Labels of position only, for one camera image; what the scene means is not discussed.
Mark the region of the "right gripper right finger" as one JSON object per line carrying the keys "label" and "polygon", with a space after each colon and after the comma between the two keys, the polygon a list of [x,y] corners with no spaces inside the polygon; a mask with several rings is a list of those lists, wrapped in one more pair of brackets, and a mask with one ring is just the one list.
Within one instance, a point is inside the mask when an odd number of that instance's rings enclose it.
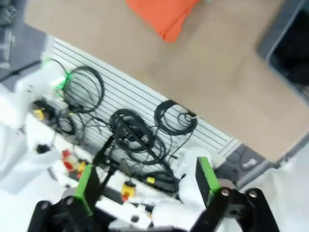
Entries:
{"label": "right gripper right finger", "polygon": [[215,232],[224,218],[234,219],[243,232],[278,232],[279,227],[259,188],[241,193],[220,185],[206,157],[198,157],[195,178],[206,209],[192,232]]}

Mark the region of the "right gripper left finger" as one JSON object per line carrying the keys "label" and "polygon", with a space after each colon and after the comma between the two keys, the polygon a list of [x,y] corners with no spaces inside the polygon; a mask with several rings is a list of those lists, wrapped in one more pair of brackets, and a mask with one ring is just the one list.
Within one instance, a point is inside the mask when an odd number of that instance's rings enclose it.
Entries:
{"label": "right gripper left finger", "polygon": [[96,168],[85,167],[73,194],[56,204],[39,201],[33,211],[29,232],[100,232],[93,214],[99,200],[100,181]]}

